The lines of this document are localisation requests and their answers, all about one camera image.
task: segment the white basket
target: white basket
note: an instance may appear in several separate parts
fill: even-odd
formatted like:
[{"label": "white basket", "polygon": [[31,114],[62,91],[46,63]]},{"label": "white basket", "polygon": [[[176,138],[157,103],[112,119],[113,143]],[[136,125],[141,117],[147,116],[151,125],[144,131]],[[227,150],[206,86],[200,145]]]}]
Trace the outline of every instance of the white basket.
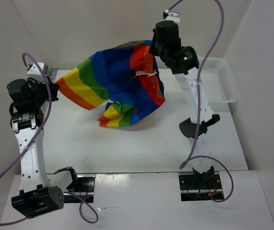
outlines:
[{"label": "white basket", "polygon": [[209,57],[201,71],[203,88],[210,103],[237,101],[233,73],[222,58]]}]

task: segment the rainbow cloth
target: rainbow cloth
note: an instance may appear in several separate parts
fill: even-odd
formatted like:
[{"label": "rainbow cloth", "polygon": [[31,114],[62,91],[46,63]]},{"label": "rainbow cloth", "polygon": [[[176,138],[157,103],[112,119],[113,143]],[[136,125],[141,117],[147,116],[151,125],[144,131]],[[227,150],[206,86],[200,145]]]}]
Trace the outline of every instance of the rainbow cloth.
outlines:
[{"label": "rainbow cloth", "polygon": [[93,109],[107,100],[100,126],[130,126],[165,101],[151,41],[135,41],[96,52],[59,79],[59,90],[74,103]]}]

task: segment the white surface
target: white surface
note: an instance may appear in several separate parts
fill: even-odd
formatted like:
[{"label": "white surface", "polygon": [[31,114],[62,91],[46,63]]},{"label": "white surface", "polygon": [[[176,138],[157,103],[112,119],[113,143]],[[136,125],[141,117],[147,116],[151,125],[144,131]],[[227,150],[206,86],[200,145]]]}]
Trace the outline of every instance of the white surface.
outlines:
[{"label": "white surface", "polygon": [[[35,129],[25,128],[15,134],[19,144],[20,154],[38,130],[39,127],[36,126]],[[50,182],[46,176],[43,137],[44,132],[41,130],[34,143],[20,160],[21,174],[23,175],[20,190],[24,190],[25,193],[34,190],[34,184],[50,186]]]},{"label": "white surface", "polygon": [[274,218],[274,1],[253,1],[225,58],[239,90],[234,122]]},{"label": "white surface", "polygon": [[[181,202],[177,173],[99,174],[95,179],[94,203],[98,223],[91,225],[79,215],[79,204],[65,204],[52,212],[0,230],[274,230],[268,205],[256,172],[232,172],[235,190],[225,203]],[[230,180],[220,173],[224,193]],[[14,178],[2,222],[22,217],[11,207],[18,192],[20,176]],[[88,218],[93,214],[84,207]]]},{"label": "white surface", "polygon": [[26,78],[27,69],[22,61],[24,51],[43,60],[13,3],[0,0],[0,171],[19,155],[10,126],[9,106],[12,100],[6,86],[12,80]]},{"label": "white surface", "polygon": [[[61,70],[57,79],[69,70]],[[179,83],[169,69],[160,70],[166,102],[131,127],[99,127],[105,107],[85,110],[59,93],[45,126],[47,173],[72,166],[78,173],[177,172],[190,152],[179,123],[190,115]],[[227,104],[211,105],[221,120],[208,129],[211,156],[230,170],[246,170],[235,126]],[[192,170],[192,164],[184,169]],[[214,163],[216,170],[222,167]]]},{"label": "white surface", "polygon": [[[98,50],[153,37],[155,24],[176,0],[12,0],[51,67],[74,67]],[[225,24],[212,52],[222,57],[251,0],[221,0]],[[205,56],[220,24],[213,0],[186,0],[174,11],[181,14],[180,37]]]}]

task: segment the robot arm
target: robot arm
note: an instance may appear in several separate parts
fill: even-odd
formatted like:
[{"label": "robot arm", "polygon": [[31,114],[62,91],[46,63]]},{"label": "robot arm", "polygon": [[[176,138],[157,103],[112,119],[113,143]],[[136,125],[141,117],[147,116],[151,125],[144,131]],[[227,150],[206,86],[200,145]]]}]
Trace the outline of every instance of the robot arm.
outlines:
[{"label": "robot arm", "polygon": [[[48,94],[41,74],[35,65],[28,71],[29,78],[17,79],[7,85],[13,103],[10,105],[11,127],[18,140],[20,153],[26,148],[43,122],[42,105]],[[57,101],[59,86],[49,79],[52,101]],[[21,158],[21,185],[18,196],[11,198],[12,206],[27,218],[63,208],[63,192],[51,186],[46,175],[43,156],[43,130]]]},{"label": "robot arm", "polygon": [[[189,138],[191,145],[194,143],[199,112],[197,85],[200,86],[200,126],[195,152],[196,155],[209,155],[204,134],[206,134],[209,126],[220,120],[220,117],[214,114],[210,108],[203,86],[201,82],[197,82],[199,61],[195,50],[190,46],[181,46],[178,25],[174,21],[157,23],[153,32],[154,36],[149,52],[160,57],[165,65],[171,69],[189,105],[190,117],[180,123],[180,130],[184,136]],[[208,159],[199,159],[194,161],[194,173],[200,179],[199,181],[206,181],[215,172]]]}]

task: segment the red stripe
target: red stripe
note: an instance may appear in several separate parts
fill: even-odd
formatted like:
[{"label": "red stripe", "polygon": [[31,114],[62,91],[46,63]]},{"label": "red stripe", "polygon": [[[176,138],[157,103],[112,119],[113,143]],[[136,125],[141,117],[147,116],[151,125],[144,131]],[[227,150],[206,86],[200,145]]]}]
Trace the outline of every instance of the red stripe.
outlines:
[{"label": "red stripe", "polygon": [[104,115],[102,115],[98,121],[100,122],[100,126],[102,127],[107,127],[107,123],[110,121],[109,118],[105,117]]},{"label": "red stripe", "polygon": [[[153,55],[149,54],[150,46],[139,44],[134,46],[134,52],[131,57],[130,67],[136,71],[153,73]],[[160,84],[157,76],[148,77],[147,75],[134,76],[138,77],[142,87],[147,91],[150,99],[157,105],[162,105],[165,99],[160,92]]]},{"label": "red stripe", "polygon": [[68,99],[73,101],[74,103],[78,104],[79,106],[83,107],[84,109],[91,110],[95,108],[92,104],[85,101],[81,96],[76,94],[65,82],[64,78],[59,79],[56,81],[56,84],[59,85],[59,91],[63,95],[65,95]]}]

